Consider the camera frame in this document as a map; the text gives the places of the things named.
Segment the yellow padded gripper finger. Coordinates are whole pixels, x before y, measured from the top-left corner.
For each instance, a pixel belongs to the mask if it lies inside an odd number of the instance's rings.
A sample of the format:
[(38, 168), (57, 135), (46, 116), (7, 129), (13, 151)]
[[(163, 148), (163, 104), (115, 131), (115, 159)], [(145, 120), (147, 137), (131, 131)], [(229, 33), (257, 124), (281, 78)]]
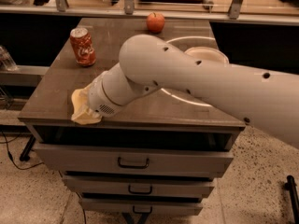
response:
[(86, 115), (88, 115), (89, 117), (92, 117), (92, 118), (98, 118), (98, 117), (99, 117), (99, 113), (93, 111), (93, 110), (90, 109), (89, 107), (87, 107), (87, 108), (84, 109), (84, 113), (85, 113)]
[(89, 95), (89, 91), (90, 91), (90, 88), (91, 88), (91, 84), (87, 85), (85, 88), (81, 89), (80, 92), (79, 92), (79, 95), (81, 97), (84, 97), (84, 98), (87, 98), (88, 95)]

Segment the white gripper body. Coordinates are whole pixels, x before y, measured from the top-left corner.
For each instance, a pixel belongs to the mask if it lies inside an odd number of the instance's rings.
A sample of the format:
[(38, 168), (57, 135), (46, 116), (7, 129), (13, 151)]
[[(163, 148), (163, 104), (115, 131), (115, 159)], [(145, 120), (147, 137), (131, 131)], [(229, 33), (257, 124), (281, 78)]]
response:
[(88, 91), (89, 108), (103, 117), (112, 117), (123, 110), (120, 105), (115, 105), (106, 95), (103, 86), (104, 76), (107, 72), (103, 72), (90, 84)]

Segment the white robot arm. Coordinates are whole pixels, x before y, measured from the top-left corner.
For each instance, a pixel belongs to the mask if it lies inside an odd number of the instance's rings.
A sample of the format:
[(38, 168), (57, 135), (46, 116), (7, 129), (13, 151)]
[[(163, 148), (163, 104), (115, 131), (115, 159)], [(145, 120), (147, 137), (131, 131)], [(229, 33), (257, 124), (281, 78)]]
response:
[(121, 46), (119, 62), (95, 78), (87, 106), (104, 117), (160, 88), (183, 91), (299, 148), (299, 76), (194, 58), (151, 35)]

